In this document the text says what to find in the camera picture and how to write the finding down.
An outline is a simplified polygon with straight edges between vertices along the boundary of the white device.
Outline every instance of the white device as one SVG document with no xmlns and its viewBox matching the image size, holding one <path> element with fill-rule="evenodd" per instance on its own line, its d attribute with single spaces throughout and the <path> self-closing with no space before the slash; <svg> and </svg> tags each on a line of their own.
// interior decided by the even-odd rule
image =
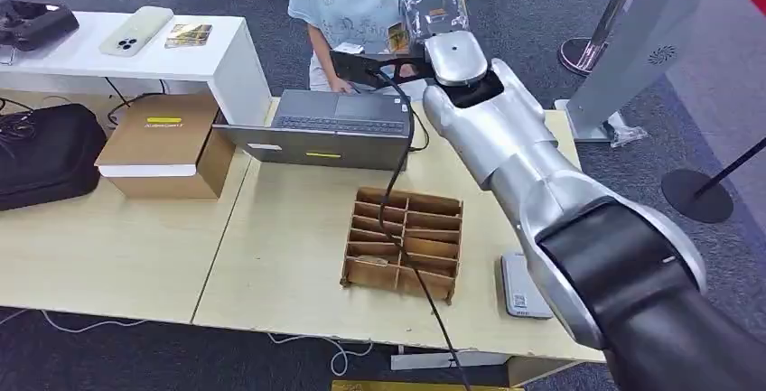
<svg viewBox="0 0 766 391">
<path fill-rule="evenodd" d="M 173 11 L 145 5 L 136 10 L 98 48 L 107 55 L 133 57 L 173 19 Z"/>
<path fill-rule="evenodd" d="M 524 253 L 507 253 L 500 259 L 508 314 L 550 319 L 553 312 L 527 271 Z"/>
</svg>

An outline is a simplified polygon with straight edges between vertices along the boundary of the black bag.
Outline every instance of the black bag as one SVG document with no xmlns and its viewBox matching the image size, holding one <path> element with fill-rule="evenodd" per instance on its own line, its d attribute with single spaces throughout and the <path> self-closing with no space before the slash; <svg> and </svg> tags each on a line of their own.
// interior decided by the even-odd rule
<svg viewBox="0 0 766 391">
<path fill-rule="evenodd" d="M 79 104 L 36 109 L 34 137 L 0 146 L 0 210 L 65 200 L 98 186 L 107 136 Z"/>
</svg>

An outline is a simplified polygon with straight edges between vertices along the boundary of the laptop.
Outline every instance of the laptop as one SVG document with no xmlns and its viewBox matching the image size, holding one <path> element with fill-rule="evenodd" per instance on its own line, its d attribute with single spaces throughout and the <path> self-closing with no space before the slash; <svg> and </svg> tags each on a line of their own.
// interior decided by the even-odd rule
<svg viewBox="0 0 766 391">
<path fill-rule="evenodd" d="M 264 163 L 395 170 L 410 124 L 398 96 L 285 90 L 270 127 L 214 127 Z"/>
</svg>

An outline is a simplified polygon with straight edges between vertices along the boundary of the yellow label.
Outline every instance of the yellow label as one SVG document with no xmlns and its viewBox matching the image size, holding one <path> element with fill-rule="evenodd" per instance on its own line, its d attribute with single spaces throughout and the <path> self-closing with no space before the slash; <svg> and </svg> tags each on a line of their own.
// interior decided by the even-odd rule
<svg viewBox="0 0 766 391">
<path fill-rule="evenodd" d="M 320 158 L 340 158 L 339 154 L 315 154 L 312 152 L 306 152 L 306 156 L 319 156 Z"/>
<path fill-rule="evenodd" d="M 148 123 L 181 123 L 180 117 L 147 117 Z"/>
</svg>

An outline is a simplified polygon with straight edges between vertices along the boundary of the silver robotic arm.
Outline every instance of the silver robotic arm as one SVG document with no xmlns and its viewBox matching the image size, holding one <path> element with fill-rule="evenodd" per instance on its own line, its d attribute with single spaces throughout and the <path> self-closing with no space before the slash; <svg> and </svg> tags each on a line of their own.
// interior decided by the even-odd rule
<svg viewBox="0 0 766 391">
<path fill-rule="evenodd" d="M 545 113 L 469 32 L 425 41 L 426 115 L 491 191 L 572 338 L 603 350 L 622 389 L 766 389 L 766 345 L 715 309 L 702 257 L 656 210 L 583 174 Z"/>
</svg>

